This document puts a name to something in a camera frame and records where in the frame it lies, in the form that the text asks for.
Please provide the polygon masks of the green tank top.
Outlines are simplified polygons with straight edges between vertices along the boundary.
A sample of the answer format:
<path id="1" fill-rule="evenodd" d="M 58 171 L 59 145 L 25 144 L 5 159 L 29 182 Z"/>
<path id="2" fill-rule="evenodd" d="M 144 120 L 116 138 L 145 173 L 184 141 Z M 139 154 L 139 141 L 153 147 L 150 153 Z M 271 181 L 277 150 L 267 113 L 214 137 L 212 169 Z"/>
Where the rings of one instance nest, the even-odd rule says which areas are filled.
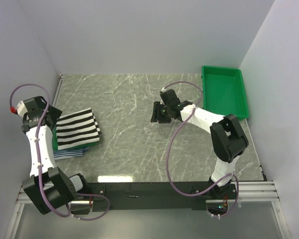
<path id="1" fill-rule="evenodd" d="M 52 138 L 52 148 L 54 151 L 58 151 L 59 148 L 58 148 L 58 142 L 57 142 L 57 137 L 56 137 L 56 128 L 53 129 L 52 131 L 53 133 L 53 138 Z M 77 149 L 77 148 L 81 148 L 81 147 L 87 147 L 87 146 L 95 146 L 97 145 L 99 142 L 91 142 L 91 143 L 85 143 L 85 144 L 80 144 L 80 145 L 77 145 L 77 146 L 73 146 L 73 147 L 70 147 L 70 148 L 67 148 L 66 150 L 70 150 L 70 149 Z"/>

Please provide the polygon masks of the black white striped tank top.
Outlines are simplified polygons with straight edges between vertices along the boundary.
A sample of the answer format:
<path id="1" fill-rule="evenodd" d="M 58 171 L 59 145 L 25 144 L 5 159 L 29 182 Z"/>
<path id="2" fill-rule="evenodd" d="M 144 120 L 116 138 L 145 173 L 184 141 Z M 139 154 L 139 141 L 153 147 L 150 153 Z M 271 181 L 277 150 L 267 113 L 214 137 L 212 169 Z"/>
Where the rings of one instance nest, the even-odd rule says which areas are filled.
<path id="1" fill-rule="evenodd" d="M 102 134 L 91 108 L 61 116 L 55 128 L 59 150 L 99 142 Z"/>

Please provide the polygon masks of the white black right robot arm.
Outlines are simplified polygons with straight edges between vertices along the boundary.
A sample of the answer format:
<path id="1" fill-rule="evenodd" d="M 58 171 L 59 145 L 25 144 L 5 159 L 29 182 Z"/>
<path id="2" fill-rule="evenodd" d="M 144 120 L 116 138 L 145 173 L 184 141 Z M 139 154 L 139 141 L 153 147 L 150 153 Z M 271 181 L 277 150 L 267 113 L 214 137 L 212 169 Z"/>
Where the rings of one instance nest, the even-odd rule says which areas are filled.
<path id="1" fill-rule="evenodd" d="M 178 190 L 171 180 L 169 155 L 177 133 L 185 124 L 192 124 L 210 134 L 213 150 L 217 156 L 214 171 L 209 179 L 210 186 L 193 195 L 199 196 L 209 191 L 211 197 L 221 198 L 232 181 L 238 159 L 249 146 L 248 139 L 237 117 L 233 114 L 223 116 L 211 113 L 198 108 L 196 104 L 189 101 L 181 102 L 173 89 L 163 88 L 160 97 L 161 101 L 155 101 L 153 104 L 151 123 L 170 123 L 172 119 L 181 122 L 172 135 L 166 153 L 166 173 L 172 188 L 181 195 L 190 196 L 190 194 Z"/>

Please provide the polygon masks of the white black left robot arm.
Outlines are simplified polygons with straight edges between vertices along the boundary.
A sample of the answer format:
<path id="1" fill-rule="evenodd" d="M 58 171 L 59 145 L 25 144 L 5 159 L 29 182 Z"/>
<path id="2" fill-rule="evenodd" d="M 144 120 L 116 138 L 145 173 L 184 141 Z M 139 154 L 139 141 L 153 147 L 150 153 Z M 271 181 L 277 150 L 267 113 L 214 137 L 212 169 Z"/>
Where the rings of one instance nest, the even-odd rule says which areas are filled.
<path id="1" fill-rule="evenodd" d="M 31 152 L 30 178 L 22 182 L 22 187 L 36 208 L 43 215 L 51 212 L 44 201 L 40 186 L 52 183 L 53 186 L 44 188 L 43 192 L 53 208 L 65 206 L 73 200 L 84 200 L 89 196 L 90 188 L 80 173 L 71 177 L 56 166 L 52 149 L 52 130 L 62 111 L 53 106 L 48 107 L 38 136 L 36 130 L 39 120 L 46 108 L 47 101 L 42 96 L 30 98 L 18 104 L 22 116 L 22 131 L 27 136 Z"/>

